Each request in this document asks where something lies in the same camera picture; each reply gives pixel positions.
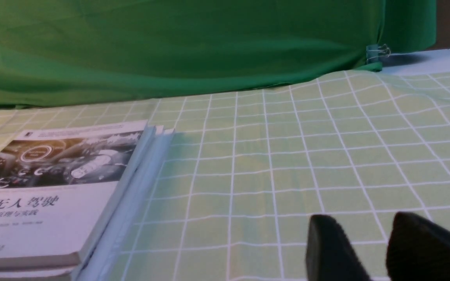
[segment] grid tablecloth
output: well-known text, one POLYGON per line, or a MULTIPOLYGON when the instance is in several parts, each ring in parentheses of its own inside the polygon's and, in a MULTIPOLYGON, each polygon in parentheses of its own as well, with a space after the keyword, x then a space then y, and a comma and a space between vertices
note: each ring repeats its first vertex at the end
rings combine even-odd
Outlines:
POLYGON ((333 215, 375 280, 391 221, 450 229, 450 73, 330 73, 276 89, 0 110, 23 129, 149 119, 175 127, 106 281, 306 280, 309 217, 333 215))

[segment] binder clip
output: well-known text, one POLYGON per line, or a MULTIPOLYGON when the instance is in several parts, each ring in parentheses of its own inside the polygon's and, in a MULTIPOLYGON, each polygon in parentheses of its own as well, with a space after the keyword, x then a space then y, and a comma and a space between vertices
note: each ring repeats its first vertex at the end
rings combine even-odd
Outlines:
POLYGON ((391 50, 386 44, 382 46, 378 44, 366 46, 366 64, 379 62, 380 57, 389 57, 390 55, 391 50))

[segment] table surface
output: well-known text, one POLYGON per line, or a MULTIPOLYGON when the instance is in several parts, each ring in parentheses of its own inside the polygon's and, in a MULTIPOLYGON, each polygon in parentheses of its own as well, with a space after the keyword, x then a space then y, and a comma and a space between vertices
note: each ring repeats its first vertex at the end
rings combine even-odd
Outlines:
POLYGON ((398 210, 450 229, 450 72, 0 110, 0 149, 24 129, 139 119, 177 134, 102 280, 306 280, 315 213, 334 216, 373 278, 388 280, 398 210))

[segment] green cloth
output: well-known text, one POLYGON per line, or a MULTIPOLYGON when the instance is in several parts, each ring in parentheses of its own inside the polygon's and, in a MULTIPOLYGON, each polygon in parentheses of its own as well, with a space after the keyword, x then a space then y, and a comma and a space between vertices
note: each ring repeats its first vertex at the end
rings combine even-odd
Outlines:
POLYGON ((379 42, 385 4, 0 0, 0 107, 255 89, 358 69, 379 42))
POLYGON ((436 0, 388 0, 383 37, 393 53, 424 50, 436 41, 436 0))

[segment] white grid line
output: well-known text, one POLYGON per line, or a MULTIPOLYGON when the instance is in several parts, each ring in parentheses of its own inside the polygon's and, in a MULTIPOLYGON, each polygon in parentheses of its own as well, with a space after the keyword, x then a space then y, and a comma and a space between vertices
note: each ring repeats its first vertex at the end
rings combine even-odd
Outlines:
MULTIPOLYGON (((319 91, 320 91, 320 96, 323 97, 323 95, 322 95, 322 89, 320 88, 320 84, 318 84, 318 87, 319 87, 319 91)), ((331 112, 329 111, 329 108, 327 107, 327 103, 325 102, 325 99, 324 99, 324 98, 323 98, 323 103, 324 103, 325 108, 327 108, 327 113, 329 114, 330 118, 332 118, 331 112)), ((348 150, 346 149, 346 145, 345 145, 345 143, 343 142, 343 137, 340 135, 339 129, 338 129, 338 127, 336 126, 336 122, 335 122, 334 120, 332 121, 332 125, 333 125, 334 129, 336 130, 336 133, 338 134, 339 141, 341 142, 341 145, 343 146, 343 149, 345 150, 346 156, 348 157, 348 160, 350 161, 350 164, 353 166, 353 165, 354 165, 354 162, 353 162, 353 160, 352 160, 352 157, 350 156, 350 153, 349 153, 348 150)), ((383 226, 382 226, 382 224, 381 224, 381 222, 380 222, 380 219, 378 218, 378 216, 377 216, 377 214, 376 214, 376 212, 375 212, 375 206, 374 206, 374 204, 373 204, 373 201, 372 201, 371 198, 369 197, 369 194, 368 194, 368 192, 366 191, 366 188, 364 188, 364 183, 362 182, 361 176, 360 176, 359 173, 357 172, 357 168, 356 168, 356 167, 353 167, 353 170, 354 170, 355 177, 357 178, 357 181, 359 182, 359 185, 360 185, 361 188, 362 188, 362 192, 364 193, 364 196, 366 197, 366 200, 368 201, 368 204, 369 204, 369 206, 371 207, 371 210, 373 210, 373 216, 375 217, 376 223, 378 224, 378 226, 379 226, 379 228, 380 228, 380 231, 381 231, 381 234, 382 234, 382 236, 383 236, 383 239, 386 240, 386 238, 387 238, 387 237, 386 237, 386 232, 384 231, 384 228, 383 228, 383 226)))
MULTIPOLYGON (((323 213, 324 215, 358 215, 358 214, 372 214, 377 215, 379 213, 396 213, 396 212, 416 212, 416 211, 425 211, 426 210, 449 210, 450 205, 447 206, 427 206, 425 208, 418 207, 418 208, 401 208, 401 209, 378 209, 378 210, 345 210, 345 211, 326 211, 323 213)), ((232 215, 232 218, 239 218, 239 219, 263 219, 265 217, 310 217, 312 215, 321 214, 321 212, 308 212, 308 213, 288 213, 288 214, 264 214, 264 215, 232 215)), ((216 219, 216 218, 222 218, 222 217, 229 217, 229 215, 205 215, 203 217, 191 217, 187 219, 167 219, 163 221, 148 221, 143 223, 135 223, 137 224, 173 224, 173 223, 185 223, 185 222, 195 222, 195 221, 201 221, 203 219, 216 219)))
POLYGON ((277 219, 277 201, 275 199, 275 181, 273 179, 273 166, 272 166, 272 156, 270 154, 270 140, 268 139, 268 120, 266 117, 266 103, 265 103, 265 91, 261 91, 263 97, 263 109, 265 114, 265 130, 266 130, 266 147, 268 149, 268 164, 270 166, 270 186, 272 188, 272 198, 273 198, 273 212, 275 213, 275 232, 277 235, 277 252, 279 253, 279 268, 280 276, 284 278, 284 263, 282 262, 282 247, 280 245, 280 230, 279 230, 279 220, 277 219))
MULTIPOLYGON (((211 100, 213 96, 209 96, 209 103, 207 105, 207 112, 206 112, 206 118, 209 116, 209 110, 211 108, 211 100)), ((206 119, 204 120, 204 124, 202 125, 202 130, 205 131, 206 128, 206 119)), ((199 152, 198 152, 198 158, 200 157, 200 153, 202 152, 202 142, 204 141, 204 132, 202 134, 202 137, 200 139, 200 146, 199 146, 199 152)), ((192 193, 192 189, 193 189, 193 185, 195 182, 195 175, 197 174, 198 171, 198 167, 199 167, 199 160, 196 161, 195 163, 195 169, 194 169, 194 176, 192 178, 192 182, 191 182, 191 189, 190 189, 190 193, 192 193)), ((187 202, 187 208, 186 208, 186 212, 185 212, 185 217, 189 218, 189 213, 190 213, 190 208, 191 208, 191 197, 189 197, 189 200, 187 202)), ((186 228, 187 228, 187 223, 184 222, 184 227, 182 229, 182 237, 180 239, 180 247, 179 249, 182 249, 184 246, 184 241, 185 241, 185 234, 186 234, 186 228)), ((180 257, 182 256, 182 251, 179 250, 178 254, 177 254, 177 260, 175 261, 175 270, 173 271, 173 281, 176 281, 177 279, 177 272, 178 272, 178 267, 180 265, 180 257)))
MULTIPOLYGON (((150 118, 148 119, 148 123, 150 123, 150 122, 152 121, 152 118, 154 117, 155 113, 157 112, 157 108, 159 107, 159 104, 160 104, 160 103, 161 103, 161 100, 159 100, 159 101, 157 102, 157 104, 155 105, 154 111, 152 112, 150 118)), ((160 176, 161 171, 162 171, 162 169, 159 170, 159 173, 158 173, 157 177, 160 176)), ((136 249, 136 243, 138 242, 138 239, 140 238, 141 229, 142 229, 143 223, 144 223, 145 220, 146 220, 147 213, 148 213, 148 210, 149 210, 149 208, 150 208, 150 204, 152 203, 152 198, 154 197, 154 194, 155 194, 155 190, 156 190, 156 188, 153 187, 152 190, 151 190, 151 192, 150 192, 149 200, 148 200, 148 202, 147 202, 147 205, 145 206, 145 213, 143 214, 143 217, 142 217, 142 220, 141 220, 141 224, 140 224, 140 226, 138 227, 138 230, 136 231, 135 240, 134 240, 133 245, 132 245, 132 251, 134 251, 134 250, 136 249)), ((127 275, 127 273, 128 273, 128 268, 130 267, 130 264, 131 264, 132 259, 133 259, 133 253, 131 253, 131 254, 128 256, 128 259, 127 259, 127 261, 126 261, 126 265, 125 265, 125 268, 124 268, 124 270, 123 270, 123 274, 122 274, 122 276, 121 276, 121 280, 122 280, 122 281, 124 281, 124 280, 126 279, 126 275, 127 275)))
MULTIPOLYGON (((350 89, 352 90, 353 94, 354 94, 354 98, 355 101, 357 101, 357 103, 359 103, 359 101, 357 100, 357 96, 354 92, 354 87, 352 86, 352 83, 350 82, 350 79, 348 78, 348 74, 345 71, 345 76, 347 77, 348 80, 348 86, 350 87, 350 89)), ((421 197, 418 195, 418 193, 416 192, 416 190, 413 189, 413 187, 411 186, 411 183, 409 182, 409 179, 407 178, 407 176, 405 176, 404 171, 402 170, 402 167, 400 166, 399 162, 395 159, 395 157, 393 156, 393 153, 391 153, 390 149, 388 148, 388 146, 386 145, 385 141, 383 140, 382 136, 376 131, 375 126, 373 125, 373 123, 371 122, 371 120, 369 119, 369 117, 367 116, 366 112, 362 109, 362 107, 359 104, 359 107, 361 109, 362 114, 364 114, 367 118, 368 118, 368 122, 369 125, 371 126, 371 128, 373 128, 373 130, 376 132, 377 137, 380 139, 380 142, 382 143, 382 145, 384 146, 384 148, 386 149, 386 152, 388 153, 388 155, 390 156, 390 158, 393 160, 393 162, 395 163, 395 166, 397 167, 400 175, 402 176, 403 180, 405 181, 405 183, 407 183, 407 185, 409 186, 409 189, 411 190, 411 192, 414 194, 414 197, 416 197, 416 199, 419 201, 419 203, 421 204, 421 207, 424 208, 425 214, 427 215, 427 218, 432 220, 432 216, 430 215, 430 213, 427 211, 427 209, 425 208, 425 202, 423 202, 423 200, 421 199, 421 197)))
MULTIPOLYGON (((366 185, 365 188, 367 189, 381 189, 381 188, 390 188, 390 187, 421 187, 424 185, 450 185, 450 181, 430 181, 425 183, 410 183, 409 185, 406 183, 403 184, 397 184, 397 185, 366 185)), ((318 187, 319 191, 325 191, 325 190, 359 190, 361 187, 354 186, 354 187, 318 187)), ((305 187, 302 189, 284 189, 284 190, 276 190, 275 193, 283 193, 283 192, 304 192, 304 191, 315 191, 315 187, 305 187)), ((241 195, 254 195, 254 194, 269 194, 272 193, 271 190, 260 190, 257 192, 234 192, 234 196, 241 196, 241 195)), ((165 197, 156 197, 153 198, 152 201, 157 200, 168 200, 168 199, 180 199, 180 198, 186 198, 188 196, 203 196, 203 195, 209 195, 209 196, 230 196, 229 193, 222 193, 222 192, 195 192, 192 194, 183 194, 183 195, 176 195, 176 196, 165 196, 165 197)))
POLYGON ((229 201, 229 227, 227 228, 227 267, 225 271, 225 280, 230 279, 230 245, 232 244, 232 206, 234 204, 234 169, 236 155, 236 122, 237 122, 237 105, 239 100, 239 92, 236 92, 236 114, 234 115, 234 144, 232 144, 232 176, 230 178, 230 201, 229 201))
MULTIPOLYGON (((302 123, 300 122, 300 117, 298 116, 298 112, 296 110, 295 100, 293 99, 293 92, 291 91, 291 86, 289 86, 289 95, 291 96, 291 102, 293 103, 293 109, 295 110, 296 119, 298 121, 298 129, 300 130, 300 134, 304 135, 305 133, 303 132, 302 123)), ((322 210, 322 212, 324 212, 325 208, 324 208, 324 204, 323 204, 323 201, 322 201, 322 197, 320 196, 320 191, 318 189, 318 182, 317 182, 317 178, 316 178, 316 173, 314 171, 314 165, 312 164, 312 161, 310 159, 310 153, 309 153, 309 150, 307 148, 307 142, 306 142, 304 137, 302 137, 302 142, 303 142, 303 148, 305 149, 305 154, 307 156, 307 161, 308 161, 309 166, 310 166, 310 172, 311 172, 311 175, 312 175, 312 180, 314 181, 314 185, 315 185, 315 188, 316 188, 317 199, 318 199, 319 204, 320 204, 320 209, 322 210)))

